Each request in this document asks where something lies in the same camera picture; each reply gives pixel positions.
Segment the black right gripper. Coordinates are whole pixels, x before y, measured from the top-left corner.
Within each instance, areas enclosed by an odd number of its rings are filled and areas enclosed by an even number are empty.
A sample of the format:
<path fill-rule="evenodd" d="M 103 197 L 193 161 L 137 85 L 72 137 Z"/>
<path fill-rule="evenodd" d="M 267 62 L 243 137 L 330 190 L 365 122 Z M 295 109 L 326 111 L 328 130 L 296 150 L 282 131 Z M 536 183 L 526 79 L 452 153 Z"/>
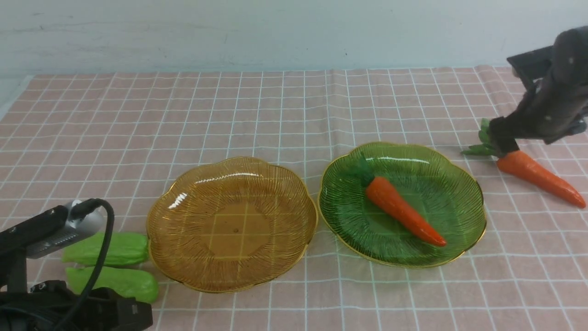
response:
<path fill-rule="evenodd" d="M 511 114 L 489 122 L 497 154 L 519 150 L 517 140 L 552 144 L 584 132 L 587 124 L 588 28 L 571 28 L 551 46 L 508 57 L 526 92 Z"/>

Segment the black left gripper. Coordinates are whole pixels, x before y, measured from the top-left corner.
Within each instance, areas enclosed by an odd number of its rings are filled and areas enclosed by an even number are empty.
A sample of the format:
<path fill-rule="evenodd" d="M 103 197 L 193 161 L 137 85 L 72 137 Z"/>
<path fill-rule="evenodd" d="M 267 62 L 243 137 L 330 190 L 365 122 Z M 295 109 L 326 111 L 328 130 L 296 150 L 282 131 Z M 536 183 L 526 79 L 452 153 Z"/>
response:
<path fill-rule="evenodd" d="M 126 298 L 106 287 L 93 289 L 83 300 L 67 288 L 65 281 L 50 280 L 2 291 L 2 331 L 55 331 L 56 326 L 76 308 L 62 331 L 145 331 L 153 325 L 149 303 Z"/>

